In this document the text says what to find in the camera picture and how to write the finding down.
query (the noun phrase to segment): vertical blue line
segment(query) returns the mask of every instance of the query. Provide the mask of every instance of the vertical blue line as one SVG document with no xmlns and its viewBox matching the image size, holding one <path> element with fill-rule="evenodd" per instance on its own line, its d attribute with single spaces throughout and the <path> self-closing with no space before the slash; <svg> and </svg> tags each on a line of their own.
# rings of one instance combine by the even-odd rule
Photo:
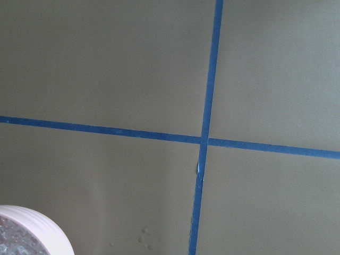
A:
<svg viewBox="0 0 340 255">
<path fill-rule="evenodd" d="M 194 197 L 193 212 L 192 212 L 189 255 L 196 255 L 197 237 L 198 237 L 198 228 L 199 228 L 199 221 L 200 221 L 202 192 L 203 192 L 203 181 L 204 181 L 204 173 L 205 173 L 206 159 L 207 159 L 211 109 L 213 106 L 219 33 L 221 29 L 221 20 L 222 20 L 222 9 L 223 9 L 223 0 L 216 0 L 214 28 L 212 31 L 212 40 L 211 40 L 211 49 L 210 49 L 206 100 L 205 100 L 205 107 L 204 107 L 204 113 L 203 113 L 201 144 L 200 144 L 200 152 L 199 152 L 199 159 L 198 159 L 199 164 L 198 164 L 195 197 Z"/>
</svg>

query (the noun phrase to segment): blue tape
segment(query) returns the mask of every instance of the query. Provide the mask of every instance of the blue tape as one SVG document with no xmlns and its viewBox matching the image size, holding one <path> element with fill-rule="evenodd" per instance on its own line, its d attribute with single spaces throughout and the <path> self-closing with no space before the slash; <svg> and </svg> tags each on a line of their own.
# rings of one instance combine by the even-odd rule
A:
<svg viewBox="0 0 340 255">
<path fill-rule="evenodd" d="M 121 135 L 124 137 L 137 137 L 137 138 L 147 138 L 147 139 L 173 141 L 173 142 L 195 143 L 195 144 L 200 144 L 200 141 L 201 141 L 200 137 L 193 137 L 190 135 L 168 134 L 168 133 L 138 131 L 138 130 L 129 130 L 129 129 L 117 129 L 114 127 L 91 126 L 91 125 L 72 124 L 72 123 L 55 122 L 55 121 L 42 121 L 42 120 L 33 120 L 30 118 L 0 116 L 0 123 L 26 125 L 26 126 L 39 126 L 42 128 L 63 129 L 63 130 L 72 130 L 72 131 L 81 131 L 81 132 L 99 133 L 99 134 Z"/>
<path fill-rule="evenodd" d="M 308 148 L 301 148 L 301 147 L 272 145 L 272 144 L 256 143 L 256 142 L 242 142 L 242 141 L 215 139 L 215 138 L 209 138 L 208 143 L 211 146 L 239 148 L 239 149 L 246 149 L 246 150 L 260 150 L 260 151 L 294 154 L 294 155 L 302 155 L 302 156 L 310 156 L 310 157 L 340 159 L 340 151 L 308 149 Z"/>
<path fill-rule="evenodd" d="M 213 106 L 213 97 L 214 97 L 219 34 L 220 34 L 221 21 L 222 21 L 222 9 L 223 9 L 223 0 L 216 0 L 214 28 L 212 30 L 212 39 L 211 39 L 206 99 L 205 99 L 205 107 L 204 107 L 204 113 L 203 113 L 201 144 L 200 144 L 200 152 L 199 152 L 199 159 L 198 159 L 199 169 L 197 171 L 195 196 L 194 196 L 193 212 L 192 212 L 191 233 L 190 233 L 189 252 L 188 252 L 189 255 L 195 255 L 196 247 L 197 247 L 197 238 L 198 238 L 198 229 L 199 229 L 202 193 L 203 193 L 203 181 L 204 181 L 206 159 L 207 159 L 211 109 Z"/>
</svg>

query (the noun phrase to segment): white bowl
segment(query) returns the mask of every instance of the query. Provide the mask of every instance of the white bowl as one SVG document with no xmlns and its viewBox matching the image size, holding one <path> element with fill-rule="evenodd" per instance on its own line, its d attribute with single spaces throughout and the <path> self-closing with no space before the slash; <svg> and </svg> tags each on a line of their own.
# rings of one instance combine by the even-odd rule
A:
<svg viewBox="0 0 340 255">
<path fill-rule="evenodd" d="M 0 216 L 27 229 L 50 255 L 74 255 L 64 232 L 45 215 L 20 206 L 0 206 Z"/>
</svg>

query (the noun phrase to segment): gray bowl contents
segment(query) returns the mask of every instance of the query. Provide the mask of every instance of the gray bowl contents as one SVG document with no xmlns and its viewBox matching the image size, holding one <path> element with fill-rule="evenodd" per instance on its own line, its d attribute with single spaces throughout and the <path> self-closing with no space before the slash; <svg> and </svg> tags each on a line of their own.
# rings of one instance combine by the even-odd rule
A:
<svg viewBox="0 0 340 255">
<path fill-rule="evenodd" d="M 0 216 L 0 255 L 48 255 L 48 252 L 27 229 Z"/>
</svg>

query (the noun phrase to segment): horizontal blue line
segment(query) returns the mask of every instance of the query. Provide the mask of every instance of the horizontal blue line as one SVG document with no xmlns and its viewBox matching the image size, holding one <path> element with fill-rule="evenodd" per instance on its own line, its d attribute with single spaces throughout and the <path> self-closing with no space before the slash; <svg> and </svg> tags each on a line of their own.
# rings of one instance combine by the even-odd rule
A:
<svg viewBox="0 0 340 255">
<path fill-rule="evenodd" d="M 138 130 L 130 130 L 130 129 L 118 129 L 114 127 L 72 124 L 72 123 L 55 122 L 55 121 L 42 121 L 42 120 L 33 120 L 30 118 L 0 116 L 0 123 L 26 125 L 26 126 L 39 126 L 42 128 L 72 130 L 72 131 L 81 131 L 81 132 L 88 132 L 88 133 L 121 135 L 124 137 L 137 137 L 137 138 L 147 138 L 147 139 L 173 141 L 173 142 L 195 143 L 197 145 L 199 145 L 201 142 L 200 137 L 193 137 L 190 135 L 168 134 L 168 133 L 138 131 Z"/>
<path fill-rule="evenodd" d="M 302 155 L 302 156 L 310 156 L 310 157 L 340 159 L 340 151 L 308 149 L 308 148 L 301 148 L 301 147 L 272 145 L 272 144 L 256 143 L 256 142 L 242 142 L 242 141 L 215 139 L 215 138 L 209 138 L 208 144 L 210 146 L 220 146 L 220 147 L 239 148 L 239 149 L 246 149 L 246 150 L 260 150 L 260 151 L 268 151 L 268 152 L 294 154 L 294 155 Z"/>
</svg>

